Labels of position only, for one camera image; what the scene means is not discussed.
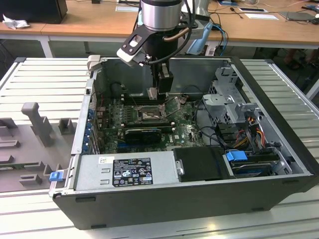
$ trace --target red wire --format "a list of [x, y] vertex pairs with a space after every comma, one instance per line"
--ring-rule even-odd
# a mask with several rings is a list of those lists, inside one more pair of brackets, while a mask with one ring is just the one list
[[242, 133], [242, 132], [245, 132], [245, 131], [244, 131], [244, 130], [241, 130], [241, 131], [238, 132], [238, 134], [237, 134], [237, 136], [236, 136], [236, 143], [238, 142], [239, 134]]

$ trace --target power supply label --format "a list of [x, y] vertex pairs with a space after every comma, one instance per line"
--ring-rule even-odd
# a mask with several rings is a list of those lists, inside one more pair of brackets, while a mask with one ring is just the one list
[[113, 186], [126, 187], [153, 184], [151, 158], [113, 161]]

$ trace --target yellow wire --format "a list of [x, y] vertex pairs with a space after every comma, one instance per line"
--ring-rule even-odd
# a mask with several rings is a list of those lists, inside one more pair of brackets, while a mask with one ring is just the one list
[[234, 146], [234, 148], [243, 145], [245, 142], [247, 142], [247, 140], [248, 140], [248, 137], [244, 138], [242, 141], [240, 141], [238, 144], [236, 144], [236, 145]]

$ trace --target blue latch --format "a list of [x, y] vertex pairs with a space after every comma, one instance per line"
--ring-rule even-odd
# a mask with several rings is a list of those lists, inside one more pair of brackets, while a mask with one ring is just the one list
[[62, 177], [63, 177], [63, 172], [52, 172], [50, 174], [49, 180], [50, 182], [55, 182], [55, 181], [60, 182], [60, 181], [63, 181]]
[[246, 161], [248, 160], [244, 151], [230, 151], [226, 154], [228, 161]]

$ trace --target white sticker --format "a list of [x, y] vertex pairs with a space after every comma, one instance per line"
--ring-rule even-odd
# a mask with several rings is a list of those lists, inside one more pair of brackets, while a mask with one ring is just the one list
[[113, 163], [114, 156], [110, 157], [99, 157], [99, 163]]

